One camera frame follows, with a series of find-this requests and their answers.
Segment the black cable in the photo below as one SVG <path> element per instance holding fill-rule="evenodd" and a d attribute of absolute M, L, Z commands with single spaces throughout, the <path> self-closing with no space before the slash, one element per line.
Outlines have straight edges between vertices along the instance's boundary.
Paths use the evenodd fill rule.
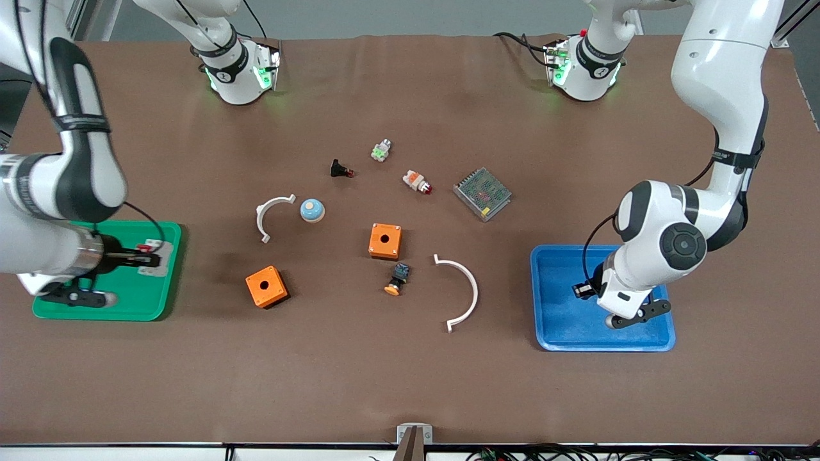
<path fill-rule="evenodd" d="M 714 163 L 715 163 L 715 159 L 714 159 L 714 158 L 710 158 L 710 159 L 709 159 L 709 163 L 707 163 L 707 164 L 706 164 L 706 167 L 704 168 L 704 170 L 703 170 L 703 171 L 701 171 L 700 173 L 698 173 L 698 175 L 697 175 L 697 176 L 695 176 L 695 178 L 694 178 L 693 180 L 691 180 L 691 181 L 687 182 L 687 183 L 686 183 L 686 184 L 684 184 L 684 185 L 693 185 L 694 183 L 698 182 L 698 181 L 700 180 L 700 178 L 704 177 L 704 175 L 705 175 L 706 173 L 708 173 L 709 169 L 710 169 L 710 168 L 712 168 L 712 165 L 714 165 Z"/>
<path fill-rule="evenodd" d="M 259 18 L 256 17 L 256 13 L 253 12 L 253 9 L 251 8 L 251 6 L 248 5 L 248 0 L 242 0 L 242 3 L 244 3 L 245 7 L 248 8 L 248 11 L 251 13 L 251 16 L 253 16 L 253 20 L 257 22 L 257 25 L 259 26 L 259 30 L 262 31 L 262 37 L 267 39 L 267 34 L 265 34 L 265 28 L 262 27 L 262 23 L 259 22 Z"/>
<path fill-rule="evenodd" d="M 698 182 L 700 180 L 700 178 L 704 177 L 706 175 L 706 173 L 709 171 L 709 169 L 712 168 L 712 165 L 714 165 L 714 163 L 715 163 L 714 158 L 710 158 L 709 162 L 706 164 L 706 167 L 700 173 L 698 173 L 698 175 L 695 176 L 695 178 L 693 180 L 687 182 L 685 185 L 690 186 L 690 185 L 693 185 L 694 183 Z M 586 284 L 589 285 L 590 288 L 592 288 L 592 290 L 598 296 L 600 296 L 600 293 L 598 292 L 597 289 L 595 289 L 594 286 L 592 286 L 592 280 L 590 279 L 590 273 L 589 273 L 589 270 L 586 268 L 586 250 L 590 247 L 590 243 L 592 242 L 592 239 L 595 237 L 595 234 L 598 233 L 598 230 L 600 230 L 600 228 L 603 227 L 604 224 L 607 223 L 607 221 L 612 220 L 613 228 L 617 232 L 617 228 L 615 227 L 615 218 L 616 217 L 617 217 L 617 211 L 614 212 L 613 214 L 607 216 L 606 218 L 604 218 L 604 220 L 601 221 L 592 230 L 592 233 L 590 233 L 590 237 L 588 239 L 586 239 L 586 243 L 584 243 L 584 248 L 581 250 L 581 266 L 584 268 L 584 278 L 586 279 Z"/>
<path fill-rule="evenodd" d="M 584 267 L 584 278 L 586 279 L 586 284 L 589 285 L 590 288 L 592 288 L 592 290 L 598 296 L 600 296 L 601 294 L 600 294 L 600 292 L 598 292 L 598 289 L 596 289 L 594 286 L 592 286 L 592 280 L 590 280 L 590 273 L 586 269 L 586 250 L 590 247 L 590 243 L 592 242 L 592 239 L 595 237 L 595 234 L 598 233 L 598 230 L 601 227 L 604 227 L 604 224 L 606 224 L 607 221 L 609 221 L 610 219 L 614 221 L 616 215 L 617 215 L 617 212 L 614 212 L 613 214 L 607 216 L 603 221 L 601 221 L 592 230 L 592 233 L 590 234 L 590 237 L 588 239 L 586 239 L 586 243 L 584 244 L 584 249 L 581 250 L 581 265 Z"/>
<path fill-rule="evenodd" d="M 5 83 L 5 82 L 21 82 L 21 83 L 30 84 L 31 80 L 26 80 L 26 79 L 4 79 L 4 80 L 0 80 L 0 83 Z"/>
<path fill-rule="evenodd" d="M 529 40 L 526 39 L 526 34 L 521 34 L 521 40 L 524 40 L 524 43 L 526 44 L 526 49 L 530 52 L 530 56 L 532 56 L 532 58 L 535 59 L 536 62 L 538 62 L 539 64 L 541 64 L 544 67 L 549 67 L 550 69 L 558 69 L 559 68 L 558 64 L 549 64 L 548 62 L 541 61 L 535 55 L 535 51 L 532 50 L 532 48 L 533 48 L 532 45 L 530 45 Z"/>
<path fill-rule="evenodd" d="M 40 3 L 40 31 L 39 31 L 39 38 L 40 38 L 40 63 L 43 65 L 43 86 L 46 89 L 46 96 L 48 96 L 48 102 L 51 104 L 51 96 L 48 92 L 48 70 L 46 69 L 46 5 L 48 4 L 48 0 L 43 0 Z M 54 106 L 51 106 L 51 114 L 52 117 L 57 116 L 57 111 L 54 110 Z"/>
<path fill-rule="evenodd" d="M 795 10 L 791 13 L 791 15 L 788 17 L 788 19 L 786 19 L 785 21 L 783 21 L 783 23 L 782 23 L 782 24 L 780 24 L 780 25 L 777 27 L 777 29 L 775 30 L 775 34 L 777 33 L 777 31 L 778 31 L 778 30 L 780 30 L 780 28 L 781 28 L 781 27 L 783 27 L 784 25 L 786 25 L 786 22 L 789 22 L 789 21 L 791 20 L 791 18 L 792 18 L 792 17 L 794 17 L 794 16 L 795 16 L 795 14 L 797 14 L 797 12 L 798 12 L 798 11 L 802 10 L 802 9 L 803 9 L 803 7 L 805 7 L 805 6 L 806 6 L 806 4 L 808 4 L 808 3 L 809 3 L 809 0 L 806 0 L 805 2 L 803 2 L 803 4 L 802 4 L 802 5 L 800 5 L 797 9 L 795 9 Z M 811 9 L 811 10 L 809 10 L 809 12 L 808 12 L 808 13 L 806 13 L 806 14 L 803 16 L 803 19 L 801 19 L 800 21 L 795 22 L 795 24 L 794 24 L 794 25 L 792 25 L 792 26 L 791 26 L 791 27 L 790 27 L 790 28 L 786 31 L 786 33 L 785 33 L 785 34 L 783 34 L 783 38 L 785 38 L 788 34 L 791 34 L 791 32 L 792 32 L 794 29 L 796 29 L 798 25 L 802 24 L 802 23 L 803 23 L 803 21 L 805 21 L 805 20 L 806 20 L 806 18 L 807 18 L 807 17 L 809 17 L 809 15 L 810 15 L 810 14 L 812 14 L 812 13 L 814 12 L 814 10 L 816 10 L 818 7 L 820 7 L 820 3 L 815 3 L 815 4 L 814 4 L 814 6 L 812 7 L 812 9 Z"/>
<path fill-rule="evenodd" d="M 41 21 L 40 21 L 41 26 L 44 26 L 43 18 L 45 17 L 45 4 L 46 4 L 46 2 L 43 2 L 43 5 L 42 5 L 42 10 L 43 10 L 42 16 L 43 17 L 41 18 Z M 14 21 L 15 21 L 16 26 L 17 26 L 17 35 L 20 37 L 20 47 L 23 50 L 23 56 L 25 57 L 25 64 L 29 67 L 29 73 L 34 78 L 34 86 L 37 88 L 37 93 L 39 93 L 40 98 L 43 100 L 43 104 L 45 104 L 46 109 L 48 109 L 49 115 L 51 115 L 51 117 L 55 117 L 56 113 L 54 112 L 54 106 L 51 103 L 51 99 L 48 96 L 47 90 L 43 88 L 43 86 L 40 84 L 40 82 L 37 81 L 37 78 L 34 76 L 34 64 L 32 64 L 32 62 L 31 62 L 31 57 L 29 56 L 29 51 L 28 51 L 28 49 L 26 47 L 26 44 L 25 44 L 25 35 L 23 34 L 23 25 L 22 25 L 22 19 L 20 18 L 20 9 L 21 9 L 20 8 L 20 0 L 14 0 L 14 12 L 15 12 Z M 40 30 L 40 37 L 41 38 L 43 37 L 43 31 L 42 30 Z M 43 81 L 45 81 L 45 79 L 46 79 L 45 57 L 43 57 Z"/>
<path fill-rule="evenodd" d="M 534 51 L 541 51 L 541 52 L 544 51 L 543 48 L 538 48 L 536 46 L 530 45 L 528 42 L 525 42 L 524 40 L 519 39 L 517 36 L 515 36 L 513 34 L 510 34 L 509 32 L 498 32 L 497 34 L 493 34 L 493 37 L 507 37 L 509 39 L 515 40 L 516 43 L 518 43 L 519 45 L 521 45 L 523 47 L 528 47 L 529 49 L 534 50 Z"/>
<path fill-rule="evenodd" d="M 159 231 L 159 235 L 160 235 L 160 237 L 159 237 L 159 246 L 157 246 L 155 249 L 149 251 L 149 253 L 156 253 L 157 251 L 159 251 L 159 249 L 162 248 L 163 245 L 165 245 L 165 231 L 162 229 L 162 226 L 160 226 L 159 223 L 157 223 L 154 220 L 154 218 L 152 218 L 148 213 L 144 212 L 143 210 L 141 210 L 136 205 L 133 205 L 131 202 L 125 202 L 123 204 L 126 207 L 131 208 L 132 210 L 136 211 L 137 213 L 143 215 L 145 217 L 145 219 L 149 220 L 154 225 L 154 227 L 157 228 L 157 231 Z"/>
<path fill-rule="evenodd" d="M 535 55 L 535 52 L 536 51 L 537 52 L 544 52 L 544 47 L 553 46 L 556 43 L 558 43 L 560 40 L 553 40 L 552 42 L 549 42 L 546 45 L 544 45 L 543 47 L 539 48 L 539 47 L 536 47 L 535 45 L 530 44 L 530 41 L 526 39 L 526 34 L 521 34 L 521 38 L 519 39 L 518 37 L 516 37 L 513 34 L 510 34 L 509 32 L 498 32 L 497 34 L 493 34 L 493 37 L 509 37 L 510 39 L 515 40 L 516 43 L 518 43 L 519 45 L 526 48 L 527 51 L 530 52 L 530 55 L 532 56 L 532 58 L 535 59 L 535 61 L 538 62 L 539 64 L 541 64 L 542 66 L 549 67 L 550 69 L 558 69 L 557 64 L 549 64 L 545 61 L 541 61 L 541 59 L 538 58 L 537 55 Z"/>
<path fill-rule="evenodd" d="M 217 49 L 221 51 L 230 51 L 230 48 L 216 43 L 213 39 L 211 39 L 211 37 L 208 36 L 208 34 L 205 33 L 205 29 L 203 29 L 202 25 L 199 24 L 197 18 L 195 18 L 194 15 L 192 15 L 191 12 L 188 11 L 188 8 L 186 8 L 185 5 L 182 4 L 182 0 L 176 0 L 176 4 L 179 5 L 180 8 L 182 8 L 182 11 L 185 11 L 185 14 L 188 15 L 188 18 L 194 23 L 194 25 L 196 25 L 199 28 L 199 31 L 203 33 L 203 36 L 207 39 L 207 41 L 211 42 L 213 46 L 215 46 Z"/>

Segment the black component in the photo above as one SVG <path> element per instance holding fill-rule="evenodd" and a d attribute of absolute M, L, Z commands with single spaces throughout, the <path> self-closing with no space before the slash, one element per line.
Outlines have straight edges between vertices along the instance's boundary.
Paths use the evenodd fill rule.
<path fill-rule="evenodd" d="M 51 292 L 41 294 L 39 296 L 43 301 L 49 303 L 65 304 L 70 308 L 84 307 L 84 308 L 104 308 L 107 304 L 107 298 L 104 293 L 93 291 L 93 289 L 84 290 L 80 288 L 80 279 L 75 278 L 65 285 L 58 285 Z"/>
<path fill-rule="evenodd" d="M 596 80 L 604 79 L 610 72 L 614 71 L 618 63 L 621 62 L 621 57 L 625 51 L 626 49 L 624 48 L 621 52 L 615 54 L 601 52 L 592 46 L 588 35 L 578 42 L 578 45 L 575 48 L 575 54 L 578 56 L 578 63 L 590 73 L 591 78 Z M 598 62 L 592 59 L 590 54 L 598 59 L 610 62 Z"/>
<path fill-rule="evenodd" d="M 629 210 L 629 224 L 626 229 L 621 230 L 616 227 L 616 232 L 621 236 L 624 243 L 634 239 L 644 226 L 646 219 L 646 209 L 649 207 L 649 198 L 652 195 L 652 184 L 649 181 L 641 181 L 629 190 L 632 192 L 632 206 Z"/>
<path fill-rule="evenodd" d="M 66 117 L 75 117 L 78 126 L 69 129 L 74 152 L 71 160 L 66 164 L 60 178 L 57 180 L 55 197 L 57 209 L 66 219 L 73 221 L 100 222 L 111 217 L 120 207 L 108 207 L 97 199 L 93 191 L 91 179 L 91 144 L 89 132 L 107 133 L 110 129 L 101 125 L 96 115 L 83 112 L 80 93 L 77 89 L 78 81 L 75 69 L 85 67 L 93 81 L 92 90 L 97 92 L 97 79 L 94 77 L 89 59 L 85 53 L 72 42 L 55 38 L 50 45 L 54 76 L 57 79 L 63 101 L 66 106 Z"/>
<path fill-rule="evenodd" d="M 592 273 L 592 278 L 589 281 L 583 281 L 578 285 L 572 286 L 572 292 L 575 297 L 579 299 L 589 299 L 597 294 L 604 293 L 604 286 L 601 285 L 601 279 L 604 278 L 604 263 L 600 263 Z"/>
<path fill-rule="evenodd" d="M 217 68 L 211 67 L 209 65 L 205 65 L 205 68 L 208 70 L 208 73 L 217 80 L 222 83 L 234 83 L 236 80 L 236 76 L 239 75 L 241 71 L 245 70 L 245 67 L 248 65 L 248 49 L 243 46 L 241 47 L 239 59 L 237 59 L 233 64 L 228 67 Z"/>
<path fill-rule="evenodd" d="M 80 131 L 84 133 L 102 131 L 111 133 L 111 126 L 108 125 L 108 119 L 104 116 L 92 114 L 65 115 L 56 116 L 52 120 L 59 131 Z"/>
<path fill-rule="evenodd" d="M 658 244 L 669 267 L 678 271 L 691 269 L 706 255 L 704 235 L 688 222 L 676 222 L 664 229 Z"/>
<path fill-rule="evenodd" d="M 385 287 L 385 290 L 387 290 L 388 288 L 394 288 L 396 290 L 395 293 L 390 293 L 389 290 L 387 291 L 390 294 L 397 295 L 399 291 L 402 289 L 402 285 L 408 282 L 409 277 L 410 266 L 401 262 L 399 264 L 396 264 L 395 267 L 393 267 L 392 278 L 390 278 L 390 282 Z"/>
<path fill-rule="evenodd" d="M 347 176 L 348 178 L 352 178 L 356 175 L 356 172 L 349 168 L 343 167 L 339 164 L 339 159 L 334 158 L 333 163 L 330 164 L 330 175 L 333 177 Z"/>
<path fill-rule="evenodd" d="M 721 148 L 716 148 L 712 154 L 712 158 L 715 159 L 715 162 L 725 163 L 727 165 L 740 168 L 741 170 L 747 170 L 750 168 L 757 168 L 758 162 L 760 161 L 760 153 L 762 151 L 763 150 L 761 149 L 755 153 L 745 154 L 729 152 Z"/>
<path fill-rule="evenodd" d="M 617 315 L 610 317 L 608 326 L 615 330 L 635 325 L 636 323 L 646 323 L 649 319 L 672 311 L 672 305 L 668 299 L 651 299 L 647 304 L 642 304 L 638 313 L 633 318 L 624 318 Z"/>
<path fill-rule="evenodd" d="M 230 39 L 228 39 L 228 43 L 226 43 L 225 45 L 220 45 L 218 43 L 213 43 L 213 41 L 211 41 L 211 43 L 213 43 L 213 45 L 216 47 L 216 49 L 214 51 L 203 51 L 201 49 L 193 48 L 193 46 L 191 48 L 196 52 L 195 56 L 197 56 L 197 57 L 219 57 L 219 56 L 222 56 L 222 55 L 226 54 L 227 52 L 229 52 L 230 49 L 233 48 L 234 45 L 236 45 L 237 40 L 239 40 L 239 39 L 236 37 L 236 29 L 234 29 L 234 26 L 231 25 L 230 26 Z"/>
<path fill-rule="evenodd" d="M 746 217 L 745 207 L 739 199 L 735 200 L 731 205 L 729 215 L 726 216 L 726 220 L 720 225 L 717 232 L 706 240 L 709 251 L 720 249 L 737 238 L 743 228 L 746 227 Z"/>
<path fill-rule="evenodd" d="M 686 217 L 687 221 L 695 224 L 695 220 L 698 219 L 698 210 L 700 209 L 698 193 L 687 185 L 682 185 L 681 189 L 683 189 L 683 195 L 686 197 L 686 209 L 683 211 L 683 216 Z"/>
<path fill-rule="evenodd" d="M 91 276 L 107 274 L 118 267 L 158 267 L 160 264 L 158 254 L 122 248 L 120 241 L 112 235 L 101 234 L 100 237 L 102 238 L 102 259 L 90 272 Z"/>

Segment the electrical wire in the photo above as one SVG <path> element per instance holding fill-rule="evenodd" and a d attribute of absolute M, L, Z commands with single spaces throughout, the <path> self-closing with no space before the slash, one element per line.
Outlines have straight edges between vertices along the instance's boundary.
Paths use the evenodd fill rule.
<path fill-rule="evenodd" d="M 123 204 L 126 207 L 131 208 L 132 210 L 136 211 L 137 213 L 143 215 L 145 217 L 145 219 L 149 220 L 154 225 L 154 227 L 157 228 L 157 231 L 159 231 L 159 235 L 160 235 L 160 237 L 159 237 L 159 246 L 157 246 L 155 249 L 152 249 L 151 251 L 149 251 L 149 253 L 156 253 L 157 251 L 159 251 L 165 245 L 165 231 L 162 229 L 162 226 L 160 226 L 159 223 L 157 221 L 155 221 L 154 218 L 151 217 L 151 215 L 144 212 L 142 209 L 140 209 L 136 205 L 132 204 L 131 202 L 125 202 Z"/>
<path fill-rule="evenodd" d="M 513 39 L 513 40 L 516 41 L 516 43 L 518 43 L 519 45 L 526 48 L 527 51 L 530 52 L 530 55 L 532 56 L 532 58 L 535 59 L 535 61 L 538 62 L 539 64 L 541 64 L 542 66 L 549 67 L 550 69 L 558 69 L 559 68 L 559 66 L 557 64 L 551 64 L 551 63 L 542 61 L 540 58 L 538 58 L 538 56 L 535 54 L 535 52 L 536 51 L 537 52 L 544 52 L 545 47 L 554 46 L 556 43 L 561 41 L 560 39 L 559 40 L 553 40 L 552 42 L 549 42 L 549 43 L 547 43 L 546 45 L 544 45 L 542 47 L 536 47 L 535 45 L 530 44 L 530 41 L 526 38 L 526 34 L 521 34 L 521 38 L 519 39 L 518 37 L 516 37 L 513 34 L 510 34 L 509 32 L 498 32 L 497 34 L 493 34 L 493 37 L 508 37 L 510 39 Z"/>
<path fill-rule="evenodd" d="M 185 5 L 182 3 L 182 0 L 176 0 L 176 4 L 179 5 L 180 8 L 182 8 L 182 11 L 185 11 L 185 14 L 188 15 L 188 18 L 194 23 L 194 25 L 197 26 L 197 29 L 199 29 L 199 31 L 203 33 L 203 37 L 205 37 L 207 41 L 211 42 L 211 44 L 220 51 L 230 51 L 230 48 L 216 43 L 216 41 L 214 41 L 210 36 L 208 36 L 205 29 L 202 27 L 201 24 L 199 24 L 199 21 L 197 21 L 197 18 L 195 18 L 194 15 L 192 15 L 191 12 L 188 11 L 188 8 L 186 8 Z"/>
<path fill-rule="evenodd" d="M 686 186 L 690 186 L 690 185 L 693 185 L 694 183 L 698 182 L 698 181 L 700 180 L 700 178 L 704 177 L 704 176 L 706 175 L 706 173 L 708 173 L 708 171 L 712 168 L 712 165 L 714 165 L 714 162 L 715 162 L 715 161 L 714 161 L 714 158 L 710 158 L 710 159 L 709 159 L 709 162 L 706 164 L 706 167 L 705 167 L 705 168 L 704 168 L 704 169 L 703 169 L 700 173 L 698 173 L 698 175 L 697 175 L 697 176 L 695 176 L 695 178 L 694 178 L 694 179 L 692 179 L 691 181 L 687 182 L 685 185 L 686 185 Z M 615 218 L 616 218 L 616 217 L 617 217 L 617 211 L 616 211 L 616 212 L 614 212 L 613 214 L 611 214 L 611 215 L 609 215 L 609 216 L 605 217 L 605 218 L 604 218 L 604 220 L 603 220 L 603 221 L 601 221 L 601 222 L 600 222 L 600 223 L 599 223 L 599 224 L 598 224 L 598 225 L 597 225 L 597 226 L 596 226 L 596 227 L 592 230 L 592 232 L 590 233 L 590 237 L 589 237 L 588 239 L 586 239 L 586 243 L 584 243 L 584 248 L 581 250 L 581 266 L 582 266 L 582 267 L 583 267 L 583 269 L 584 269 L 584 278 L 586 279 L 586 284 L 587 284 L 587 285 L 589 285 L 589 286 L 590 286 L 590 288 L 592 288 L 592 290 L 593 290 L 593 291 L 595 292 L 595 294 L 596 294 L 596 295 L 598 295 L 598 296 L 600 296 L 600 295 L 601 295 L 601 294 L 600 294 L 600 292 L 599 292 L 599 289 L 595 288 L 595 287 L 592 285 L 592 280 L 590 279 L 590 273 L 589 273 L 589 270 L 588 270 L 588 269 L 587 269 L 587 267 L 586 267 L 586 250 L 590 247 L 590 243 L 592 243 L 592 239 L 595 237 L 595 234 L 597 234 L 597 233 L 598 233 L 598 231 L 600 230 L 600 228 L 601 228 L 601 227 L 604 227 L 604 224 L 606 224 L 606 223 L 607 223 L 607 221 L 612 220 L 612 222 L 613 222 L 613 228 L 615 228 L 615 231 L 617 232 L 617 228 L 615 227 Z"/>
<path fill-rule="evenodd" d="M 236 448 L 233 445 L 226 445 L 225 446 L 225 461 L 234 461 L 234 455 L 236 454 Z"/>
<path fill-rule="evenodd" d="M 43 49 L 43 38 L 45 36 L 44 28 L 45 28 L 45 6 L 46 2 L 43 1 L 43 4 L 40 8 L 41 17 L 40 17 L 40 49 Z M 25 57 L 25 64 L 29 67 L 29 73 L 31 74 L 32 78 L 34 78 L 34 87 L 37 89 L 37 93 L 40 95 L 40 98 L 43 100 L 43 104 L 45 104 L 46 109 L 48 109 L 49 115 L 54 118 L 57 114 L 54 112 L 54 106 L 51 103 L 51 98 L 48 96 L 48 87 L 44 87 L 40 82 L 37 80 L 35 73 L 34 73 L 34 64 L 31 61 L 31 56 L 29 56 L 29 50 L 25 43 L 25 35 L 23 34 L 23 24 L 22 18 L 20 17 L 20 0 L 14 0 L 14 21 L 17 27 L 17 35 L 20 37 L 20 47 L 23 51 L 23 56 Z M 46 68 L 45 68 L 45 56 L 43 56 L 43 82 L 46 81 Z"/>
<path fill-rule="evenodd" d="M 253 20 L 257 22 L 257 25 L 259 26 L 259 30 L 262 32 L 262 37 L 267 39 L 267 34 L 265 34 L 265 28 L 262 27 L 262 23 L 259 22 L 259 18 L 256 17 L 256 13 L 253 12 L 253 9 L 251 8 L 251 6 L 248 5 L 248 0 L 242 0 L 242 3 L 244 3 L 245 7 L 248 8 L 248 12 L 250 12 L 251 16 L 253 16 Z"/>
<path fill-rule="evenodd" d="M 715 164 L 714 157 L 710 158 L 709 163 L 706 164 L 706 167 L 704 168 L 704 170 L 701 171 L 700 173 L 698 173 L 698 175 L 695 176 L 695 178 L 693 180 L 687 182 L 684 185 L 693 185 L 694 183 L 698 182 L 700 180 L 700 178 L 704 177 L 706 175 L 706 173 L 708 173 L 708 171 L 712 168 L 712 165 L 714 165 L 714 164 Z"/>
<path fill-rule="evenodd" d="M 0 80 L 0 83 L 5 83 L 5 82 L 21 82 L 21 83 L 30 84 L 31 80 L 26 80 L 26 79 L 3 79 L 3 80 Z"/>

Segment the orange push button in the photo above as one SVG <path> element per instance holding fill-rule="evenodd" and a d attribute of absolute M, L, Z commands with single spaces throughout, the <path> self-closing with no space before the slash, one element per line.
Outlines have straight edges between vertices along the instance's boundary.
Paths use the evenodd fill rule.
<path fill-rule="evenodd" d="M 253 296 L 253 302 L 259 308 L 269 307 L 288 295 L 288 290 L 285 288 L 285 284 L 282 283 L 279 271 L 273 266 L 265 267 L 261 271 L 245 277 L 245 283 L 248 284 L 248 290 Z"/>
<path fill-rule="evenodd" d="M 370 248 L 367 250 L 372 258 L 399 259 L 399 246 L 402 243 L 402 227 L 392 224 L 374 224 L 370 233 Z"/>

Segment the brown mat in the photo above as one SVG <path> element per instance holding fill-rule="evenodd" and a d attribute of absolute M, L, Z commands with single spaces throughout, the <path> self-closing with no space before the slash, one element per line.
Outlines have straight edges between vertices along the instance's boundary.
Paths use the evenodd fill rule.
<path fill-rule="evenodd" d="M 666 354 L 552 354 L 535 342 L 529 253 L 582 243 L 643 179 L 689 180 L 713 146 L 669 71 L 678 37 L 638 37 L 613 91 L 576 103 L 493 38 L 285 43 L 283 94 L 231 107 L 184 43 L 85 43 L 130 199 L 188 231 L 171 315 L 55 322 L 0 277 L 0 441 L 381 441 L 408 420 L 440 442 L 809 443 L 820 433 L 820 137 L 787 51 L 769 53 L 768 149 L 748 229 L 670 286 Z M 59 148 L 32 98 L 14 152 Z M 373 144 L 394 141 L 384 164 Z M 328 176 L 337 157 L 359 176 Z M 483 224 L 449 190 L 487 167 L 514 201 Z M 401 182 L 429 177 L 426 197 Z M 327 215 L 254 208 L 296 194 Z M 131 212 L 117 215 L 136 219 Z M 411 282 L 381 288 L 373 222 L 405 230 Z M 601 243 L 616 236 L 604 230 Z M 433 253 L 469 267 L 470 288 Z M 269 264 L 294 297 L 254 307 Z"/>

